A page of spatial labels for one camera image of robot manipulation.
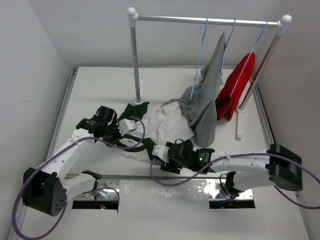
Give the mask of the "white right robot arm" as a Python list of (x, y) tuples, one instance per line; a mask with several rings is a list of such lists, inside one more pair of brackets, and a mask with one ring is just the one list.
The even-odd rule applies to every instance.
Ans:
[(195, 173), (226, 173), (224, 190), (237, 197), (248, 189), (276, 186), (292, 192), (303, 189), (302, 159), (280, 144), (257, 153), (229, 154), (212, 148), (194, 149), (190, 140), (155, 145), (152, 155), (161, 170), (179, 174), (183, 168)]

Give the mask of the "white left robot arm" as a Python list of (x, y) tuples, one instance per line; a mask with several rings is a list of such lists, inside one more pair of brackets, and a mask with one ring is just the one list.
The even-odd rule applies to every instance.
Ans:
[(68, 140), (49, 160), (38, 168), (30, 167), (23, 175), (22, 203), (55, 217), (68, 201), (97, 188), (101, 176), (85, 170), (66, 178), (81, 155), (98, 139), (111, 141), (120, 135), (115, 110), (100, 106), (92, 118), (82, 119)]

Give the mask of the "green and white t shirt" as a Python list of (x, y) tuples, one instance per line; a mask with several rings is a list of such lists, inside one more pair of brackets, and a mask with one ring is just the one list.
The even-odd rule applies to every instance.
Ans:
[(165, 145), (167, 142), (174, 143), (176, 140), (186, 141), (194, 136), (194, 132), (188, 125), (187, 119), (177, 102), (172, 102), (158, 108), (155, 114), (144, 117), (148, 111), (148, 102), (139, 105), (128, 104), (118, 120), (129, 117), (137, 117), (145, 126), (145, 133), (141, 123), (137, 122), (137, 130), (119, 137), (113, 142), (122, 148), (132, 147), (139, 142), (135, 148), (121, 150), (119, 153), (125, 158), (141, 162), (149, 162), (155, 157), (152, 155), (155, 145)]

